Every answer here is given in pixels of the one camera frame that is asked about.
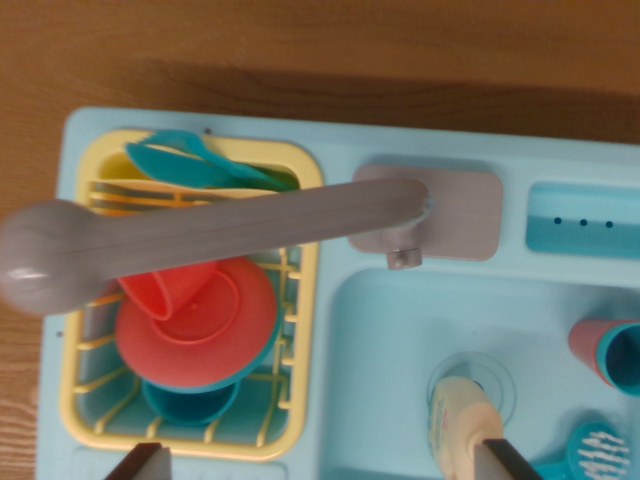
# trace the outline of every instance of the faucet spout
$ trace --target faucet spout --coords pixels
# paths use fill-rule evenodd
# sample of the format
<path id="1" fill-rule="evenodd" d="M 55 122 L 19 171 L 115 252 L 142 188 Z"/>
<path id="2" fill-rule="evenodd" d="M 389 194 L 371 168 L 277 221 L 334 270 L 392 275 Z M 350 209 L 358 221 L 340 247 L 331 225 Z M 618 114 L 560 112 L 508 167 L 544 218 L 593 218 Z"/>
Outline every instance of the faucet spout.
<path id="1" fill-rule="evenodd" d="M 0 289 L 24 310 L 62 313 L 93 300 L 114 278 L 387 229 L 389 265 L 405 268 L 419 265 L 416 255 L 421 261 L 412 225 L 428 209 L 426 186 L 412 179 L 127 217 L 53 200 L 16 213 L 0 231 Z"/>

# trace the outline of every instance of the faucet base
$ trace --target faucet base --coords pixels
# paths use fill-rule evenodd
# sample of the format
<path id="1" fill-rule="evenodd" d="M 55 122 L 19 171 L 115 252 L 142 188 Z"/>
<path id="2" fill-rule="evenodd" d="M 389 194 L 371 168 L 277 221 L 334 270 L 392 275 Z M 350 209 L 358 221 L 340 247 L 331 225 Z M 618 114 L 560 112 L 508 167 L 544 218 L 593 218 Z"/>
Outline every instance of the faucet base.
<path id="1" fill-rule="evenodd" d="M 413 226 L 349 237 L 356 250 L 387 254 L 392 270 L 418 266 L 420 256 L 483 261 L 496 253 L 503 196 L 496 174 L 371 164 L 359 168 L 353 180 L 383 178 L 422 181 L 432 198 L 431 211 Z"/>

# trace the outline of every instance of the red plate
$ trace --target red plate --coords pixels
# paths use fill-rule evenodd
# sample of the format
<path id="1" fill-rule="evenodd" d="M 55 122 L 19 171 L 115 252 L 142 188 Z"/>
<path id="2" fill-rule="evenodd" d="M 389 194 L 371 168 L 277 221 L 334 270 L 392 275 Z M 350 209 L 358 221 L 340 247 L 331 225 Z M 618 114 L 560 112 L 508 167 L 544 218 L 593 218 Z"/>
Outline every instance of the red plate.
<path id="1" fill-rule="evenodd" d="M 166 321 L 154 320 L 129 298 L 123 301 L 116 343 L 134 372 L 160 385 L 197 388 L 229 379 L 265 349 L 278 313 L 269 278 L 245 257 L 217 267 Z"/>

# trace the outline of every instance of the wooden table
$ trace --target wooden table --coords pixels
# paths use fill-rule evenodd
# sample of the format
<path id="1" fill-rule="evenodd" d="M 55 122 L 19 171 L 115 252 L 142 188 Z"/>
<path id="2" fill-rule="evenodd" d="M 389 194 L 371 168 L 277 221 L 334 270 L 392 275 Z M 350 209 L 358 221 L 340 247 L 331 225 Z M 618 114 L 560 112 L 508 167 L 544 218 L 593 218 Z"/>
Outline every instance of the wooden table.
<path id="1" fill-rule="evenodd" d="M 0 219 L 53 196 L 83 105 L 640 143 L 638 25 L 631 1 L 2 2 Z M 5 480 L 33 478 L 39 343 L 0 308 Z"/>

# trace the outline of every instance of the dish drainer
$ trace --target dish drainer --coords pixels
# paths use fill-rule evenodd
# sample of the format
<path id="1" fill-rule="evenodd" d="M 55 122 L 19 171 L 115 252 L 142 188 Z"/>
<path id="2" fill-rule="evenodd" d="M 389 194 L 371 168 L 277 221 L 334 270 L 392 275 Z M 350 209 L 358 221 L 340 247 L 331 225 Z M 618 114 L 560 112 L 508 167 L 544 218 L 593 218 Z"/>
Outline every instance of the dish drainer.
<path id="1" fill-rule="evenodd" d="M 148 133 L 118 131 L 97 139 L 81 160 L 77 200 L 96 213 L 130 215 L 269 193 L 186 189 L 144 178 L 123 152 L 126 142 Z M 231 158 L 259 151 L 260 157 L 251 157 L 251 163 L 295 172 L 303 188 L 321 184 L 313 160 L 299 149 L 281 144 L 247 148 L 246 143 L 253 142 L 240 139 L 210 137 L 207 142 Z M 277 157 L 270 157 L 270 150 Z M 127 180 L 144 187 L 144 194 L 122 187 Z M 254 256 L 273 281 L 284 322 L 273 352 L 242 381 L 231 410 L 203 428 L 166 424 L 146 408 L 140 379 L 113 345 L 114 318 L 124 295 L 115 284 L 84 310 L 68 315 L 60 408 L 69 431 L 87 445 L 107 449 L 128 450 L 138 442 L 159 441 L 176 454 L 204 457 L 265 460 L 286 452 L 304 426 L 316 258 L 314 244 Z"/>

